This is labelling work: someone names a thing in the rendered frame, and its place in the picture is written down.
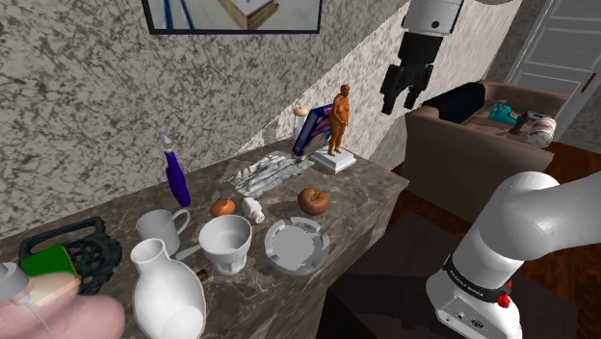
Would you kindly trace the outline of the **green and pale box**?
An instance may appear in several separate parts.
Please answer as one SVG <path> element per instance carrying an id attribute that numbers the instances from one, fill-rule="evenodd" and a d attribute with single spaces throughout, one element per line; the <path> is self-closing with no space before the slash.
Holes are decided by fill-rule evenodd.
<path id="1" fill-rule="evenodd" d="M 77 290 L 81 282 L 65 247 L 60 244 L 21 260 L 20 268 L 30 278 L 27 291 L 36 306 L 45 306 Z"/>

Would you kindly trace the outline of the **white mug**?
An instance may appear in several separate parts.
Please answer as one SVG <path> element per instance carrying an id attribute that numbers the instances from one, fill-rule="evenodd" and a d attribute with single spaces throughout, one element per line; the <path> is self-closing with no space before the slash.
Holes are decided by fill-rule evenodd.
<path id="1" fill-rule="evenodd" d="M 136 229 L 142 240 L 158 238 L 165 243 L 169 256 L 180 248 L 179 235 L 186 229 L 191 220 L 187 209 L 171 213 L 165 209 L 149 211 L 138 218 Z"/>

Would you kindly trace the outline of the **white footed cup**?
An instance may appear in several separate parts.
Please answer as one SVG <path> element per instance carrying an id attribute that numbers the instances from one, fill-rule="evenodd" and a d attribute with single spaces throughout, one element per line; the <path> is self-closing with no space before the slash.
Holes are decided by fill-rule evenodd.
<path id="1" fill-rule="evenodd" d="M 175 259 L 181 261 L 201 249 L 219 274 L 233 275 L 246 265 L 251 237 L 252 227 L 244 217 L 219 216 L 200 229 L 197 245 L 178 252 Z"/>

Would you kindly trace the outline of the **purple spray bottle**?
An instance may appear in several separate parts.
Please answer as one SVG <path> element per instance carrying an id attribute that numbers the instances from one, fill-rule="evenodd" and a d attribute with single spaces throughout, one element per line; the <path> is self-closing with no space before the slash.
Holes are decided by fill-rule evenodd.
<path id="1" fill-rule="evenodd" d="M 158 132 L 158 137 L 161 140 L 167 159 L 166 176 L 170 184 L 171 193 L 181 207 L 188 207 L 191 204 L 191 198 L 183 171 L 179 167 L 172 149 L 172 142 L 162 131 Z"/>

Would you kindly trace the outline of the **brown sofa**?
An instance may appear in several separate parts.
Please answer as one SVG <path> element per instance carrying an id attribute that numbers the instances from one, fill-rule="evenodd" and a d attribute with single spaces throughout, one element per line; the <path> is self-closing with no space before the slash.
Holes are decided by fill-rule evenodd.
<path id="1" fill-rule="evenodd" d="M 505 101 L 518 113 L 554 118 L 563 94 L 495 83 L 468 82 L 405 115 L 407 142 L 402 176 L 419 197 L 474 221 L 496 188 L 522 171 L 543 171 L 553 154 L 526 142 L 531 123 L 512 135 L 490 120 L 490 105 Z"/>

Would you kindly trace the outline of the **purple blue box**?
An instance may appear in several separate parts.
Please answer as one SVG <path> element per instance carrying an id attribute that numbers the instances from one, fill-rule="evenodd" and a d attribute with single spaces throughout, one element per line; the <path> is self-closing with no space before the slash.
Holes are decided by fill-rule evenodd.
<path id="1" fill-rule="evenodd" d="M 296 156 L 310 156 L 327 144 L 331 136 L 328 121 L 331 108 L 332 105 L 328 104 L 309 111 L 292 149 Z"/>

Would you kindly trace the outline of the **white round vase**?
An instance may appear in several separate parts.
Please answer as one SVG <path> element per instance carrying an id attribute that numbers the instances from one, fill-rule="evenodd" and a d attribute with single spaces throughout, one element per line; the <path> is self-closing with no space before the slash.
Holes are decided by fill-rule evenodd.
<path id="1" fill-rule="evenodd" d="M 133 292 L 136 322 L 148 339 L 200 339 L 206 301 L 196 274 L 168 256 L 165 243 L 152 238 L 130 254 L 139 273 Z"/>

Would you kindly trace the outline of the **small white figure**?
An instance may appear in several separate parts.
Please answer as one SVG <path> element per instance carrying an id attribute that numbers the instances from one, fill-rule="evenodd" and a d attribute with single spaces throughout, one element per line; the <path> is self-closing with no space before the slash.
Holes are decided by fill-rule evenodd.
<path id="1" fill-rule="evenodd" d="M 243 212 L 246 217 L 253 220 L 255 223 L 261 223 L 265 220 L 265 215 L 262 212 L 262 206 L 253 197 L 245 197 L 242 201 Z"/>

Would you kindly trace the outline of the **black framed wall picture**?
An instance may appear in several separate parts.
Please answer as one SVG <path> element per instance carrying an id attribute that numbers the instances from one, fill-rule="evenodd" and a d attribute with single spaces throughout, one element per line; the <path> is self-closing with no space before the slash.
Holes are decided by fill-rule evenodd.
<path id="1" fill-rule="evenodd" d="M 141 0 L 156 34 L 243 34 L 320 29 L 322 0 Z"/>

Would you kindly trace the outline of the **black openwork trivet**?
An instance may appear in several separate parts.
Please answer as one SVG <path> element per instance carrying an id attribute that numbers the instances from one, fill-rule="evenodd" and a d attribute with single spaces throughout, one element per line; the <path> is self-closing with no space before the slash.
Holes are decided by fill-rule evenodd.
<path id="1" fill-rule="evenodd" d="M 81 222 L 51 229 L 22 241 L 19 248 L 20 261 L 33 256 L 32 248 L 46 240 L 77 230 L 93 227 L 94 232 L 83 238 L 60 242 L 71 259 L 75 271 L 81 280 L 80 295 L 95 295 L 101 286 L 108 282 L 114 274 L 122 258 L 120 243 L 106 233 L 105 222 L 100 217 L 92 217 Z"/>

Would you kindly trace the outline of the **orange figure on white base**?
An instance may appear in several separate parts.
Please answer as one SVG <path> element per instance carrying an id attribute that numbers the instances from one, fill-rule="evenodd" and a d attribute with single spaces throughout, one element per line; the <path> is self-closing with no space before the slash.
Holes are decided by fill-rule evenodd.
<path id="1" fill-rule="evenodd" d="M 350 117 L 350 86 L 342 85 L 334 97 L 331 111 L 328 115 L 330 138 L 328 147 L 319 149 L 313 155 L 313 160 L 335 174 L 348 168 L 356 162 L 354 155 L 341 147 L 344 132 L 349 125 Z"/>

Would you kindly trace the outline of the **grey marbled cloth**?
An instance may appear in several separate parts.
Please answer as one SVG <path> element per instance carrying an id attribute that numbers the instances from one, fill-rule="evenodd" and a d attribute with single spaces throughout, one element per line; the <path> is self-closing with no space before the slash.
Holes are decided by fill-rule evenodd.
<path id="1" fill-rule="evenodd" d="M 265 192 L 300 175 L 315 163 L 306 157 L 297 157 L 283 151 L 273 151 L 256 163 L 232 174 L 227 182 L 246 197 L 259 199 Z"/>

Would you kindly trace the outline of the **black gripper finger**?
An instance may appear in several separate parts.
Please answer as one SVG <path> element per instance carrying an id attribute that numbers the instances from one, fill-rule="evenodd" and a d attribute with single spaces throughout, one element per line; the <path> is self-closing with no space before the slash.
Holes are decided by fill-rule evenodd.
<path id="1" fill-rule="evenodd" d="M 383 95 L 381 111 L 391 115 L 398 95 L 408 87 L 407 73 L 402 65 L 390 65 L 379 92 Z"/>
<path id="2" fill-rule="evenodd" d="M 424 91 L 431 79 L 433 65 L 413 65 L 409 77 L 408 93 L 404 107 L 411 110 L 422 91 Z"/>

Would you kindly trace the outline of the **white bottle with pink cap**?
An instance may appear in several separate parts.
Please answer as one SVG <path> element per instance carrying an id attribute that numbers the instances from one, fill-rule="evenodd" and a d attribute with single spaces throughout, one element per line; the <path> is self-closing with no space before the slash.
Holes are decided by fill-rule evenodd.
<path id="1" fill-rule="evenodd" d="M 305 107 L 297 107 L 293 110 L 295 115 L 295 121 L 293 126 L 293 139 L 296 140 L 299 137 L 299 134 L 304 126 L 307 116 L 309 114 L 309 110 Z"/>

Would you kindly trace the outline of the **brown red apple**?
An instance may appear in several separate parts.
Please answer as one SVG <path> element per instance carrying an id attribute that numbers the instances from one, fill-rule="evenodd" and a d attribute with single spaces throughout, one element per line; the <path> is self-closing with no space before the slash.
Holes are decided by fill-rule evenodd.
<path id="1" fill-rule="evenodd" d="M 298 195 L 298 205 L 304 213 L 317 216 L 325 212 L 329 206 L 329 200 L 323 191 L 306 188 Z"/>

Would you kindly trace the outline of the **white panel door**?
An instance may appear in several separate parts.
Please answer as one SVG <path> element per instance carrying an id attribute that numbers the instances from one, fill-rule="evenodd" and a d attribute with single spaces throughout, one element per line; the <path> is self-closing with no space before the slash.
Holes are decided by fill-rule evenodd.
<path id="1" fill-rule="evenodd" d="M 601 0 L 547 0 L 505 82 L 567 96 L 557 141 L 601 85 Z"/>

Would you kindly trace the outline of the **grey round ashtray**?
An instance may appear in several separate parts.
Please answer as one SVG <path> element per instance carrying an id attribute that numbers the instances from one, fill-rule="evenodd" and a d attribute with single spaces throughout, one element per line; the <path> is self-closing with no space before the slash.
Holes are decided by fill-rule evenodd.
<path id="1" fill-rule="evenodd" d="M 278 271 L 307 276 L 320 270 L 327 261 L 330 240 L 317 222 L 291 217 L 269 228 L 264 245 L 267 261 Z"/>

